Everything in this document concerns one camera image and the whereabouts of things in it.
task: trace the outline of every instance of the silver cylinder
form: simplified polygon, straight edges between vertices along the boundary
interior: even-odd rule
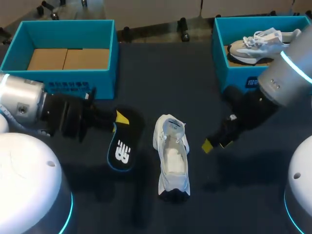
[[[0,103],[20,124],[38,120],[44,103],[44,84],[0,73]]]
[[[281,106],[312,90],[312,26],[308,27],[258,78],[261,91]]]

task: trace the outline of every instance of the teal box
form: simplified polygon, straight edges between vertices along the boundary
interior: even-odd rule
[[[273,27],[282,32],[292,32],[297,28],[304,30],[309,24],[306,16],[215,18],[212,51],[221,92],[229,85],[235,85],[242,92],[253,89],[257,86],[257,77],[268,67],[230,66],[224,50],[225,45],[242,40],[243,37],[253,36],[256,31],[265,31]]]
[[[27,71],[37,48],[109,49],[107,69]],[[118,65],[118,41],[113,20],[23,21],[4,57],[0,71],[40,81],[49,93],[78,97],[93,87],[96,99],[113,99]]]

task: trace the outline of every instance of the dark tabletop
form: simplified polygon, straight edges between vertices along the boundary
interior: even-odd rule
[[[229,111],[220,99],[210,43],[120,44],[119,62],[117,96],[98,105],[109,110],[126,104],[144,116],[131,173],[107,167],[111,133],[90,130],[82,144],[40,137],[64,165],[75,193],[79,233],[286,233],[283,186],[293,152],[312,134],[311,98],[206,155],[201,149],[205,136]],[[157,198],[160,163],[152,138],[162,114],[186,123],[191,197],[185,204]],[[99,187],[101,201],[94,193]]]

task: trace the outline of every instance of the cardboard box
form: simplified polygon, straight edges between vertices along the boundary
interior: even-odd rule
[[[79,58],[83,63],[76,62],[76,69],[69,67],[70,70],[63,70],[61,64],[65,65],[66,58],[59,49],[82,49],[83,55]],[[23,21],[14,35],[0,70],[17,77],[43,82],[49,93],[61,92],[84,98],[86,92],[96,87],[96,99],[113,99],[118,49],[113,20]],[[50,56],[40,56],[43,52]]]
[[[215,18],[212,52],[221,92],[229,85],[236,86],[242,92],[256,88],[258,76],[268,67],[267,63],[256,66],[232,63],[228,60],[226,45],[252,36],[256,31],[265,31],[273,27],[282,32],[292,32],[297,28],[304,30],[309,24],[306,16]]]
[[[28,71],[107,69],[109,49],[35,49]]]
[[[35,49],[28,71],[63,70],[67,49]]]
[[[107,69],[108,49],[68,50],[63,70]]]

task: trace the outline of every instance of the shoe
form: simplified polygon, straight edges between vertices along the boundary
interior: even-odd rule
[[[282,33],[274,28],[255,32],[253,37],[244,37],[229,46],[229,54],[243,64],[256,64],[260,59],[275,59],[300,35],[299,29]]]
[[[268,34],[271,34],[271,33],[274,33],[276,32],[277,30],[275,30],[274,28],[270,28],[266,31],[258,31],[258,32],[255,32],[255,34],[253,36],[259,36],[259,37],[263,37],[263,36],[266,36]],[[230,46],[232,45],[235,45],[235,44],[241,44],[241,43],[244,43],[244,40],[237,40],[237,41],[234,41]]]
[[[172,115],[162,115],[156,122],[153,147],[160,158],[158,195],[163,198],[176,197],[176,193],[187,197],[191,194],[187,162],[190,148],[184,125]]]

